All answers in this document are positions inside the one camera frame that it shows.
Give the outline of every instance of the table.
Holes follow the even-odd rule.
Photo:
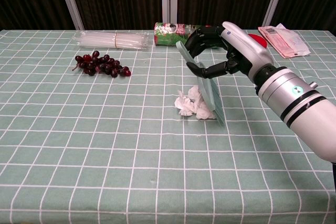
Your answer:
[[[249,33],[258,34],[256,30]],[[71,72],[68,30],[0,32],[1,223],[334,223],[331,164],[263,104],[241,73],[216,80],[225,127],[182,118],[197,84],[175,47],[101,49],[130,78]],[[336,38],[300,30],[311,55],[275,66],[336,104]],[[222,49],[199,56],[223,61]]]

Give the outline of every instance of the plastic straw bundle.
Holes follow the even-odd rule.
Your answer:
[[[146,47],[147,34],[102,33],[98,31],[81,31],[74,39],[79,46],[97,48],[143,49]]]

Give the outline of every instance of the green checkered tablecloth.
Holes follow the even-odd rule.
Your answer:
[[[311,55],[285,60],[268,47],[275,66],[336,104],[336,38],[297,32]],[[155,47],[150,31],[147,50],[100,50],[132,77],[90,77],[71,72],[75,55],[92,52],[74,33],[0,32],[1,223],[335,223],[331,164],[246,76],[215,79],[225,127],[182,118],[174,100],[197,80],[175,47]]]

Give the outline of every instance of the green can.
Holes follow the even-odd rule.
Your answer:
[[[200,25],[186,25],[156,22],[154,27],[154,42],[156,45],[175,46],[176,42],[186,43],[188,37]]]

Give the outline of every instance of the robotic hand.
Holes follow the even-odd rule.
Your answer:
[[[223,47],[227,61],[200,68],[187,66],[198,77],[213,78],[242,72],[256,85],[257,95],[319,157],[336,163],[336,106],[286,67],[276,68],[267,50],[230,22],[223,27],[201,27],[185,47],[194,58],[205,48]]]

